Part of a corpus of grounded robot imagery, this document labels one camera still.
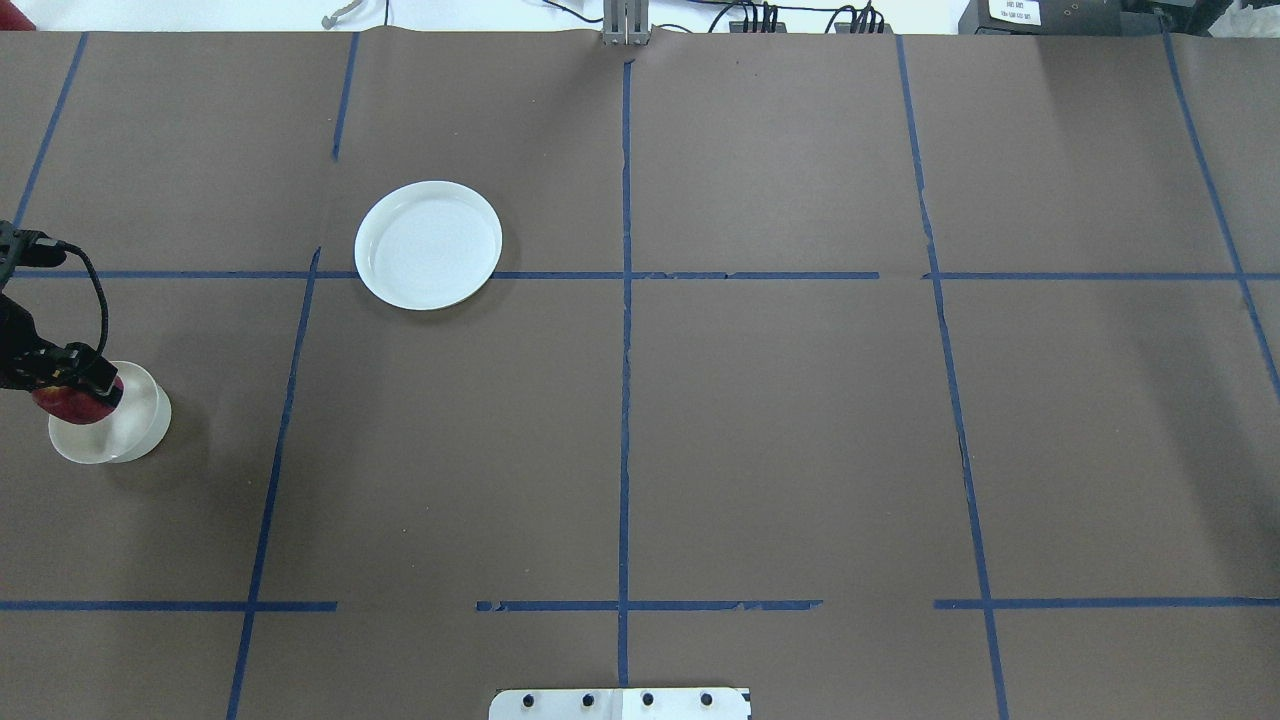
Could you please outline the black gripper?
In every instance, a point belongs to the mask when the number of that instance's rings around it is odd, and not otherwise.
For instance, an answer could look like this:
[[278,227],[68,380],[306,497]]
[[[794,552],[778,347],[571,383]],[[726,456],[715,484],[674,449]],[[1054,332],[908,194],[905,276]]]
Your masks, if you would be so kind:
[[88,395],[104,406],[118,406],[123,397],[119,370],[101,348],[86,343],[61,347],[38,336],[32,315],[8,296],[1,296],[1,387],[32,392],[67,387]]

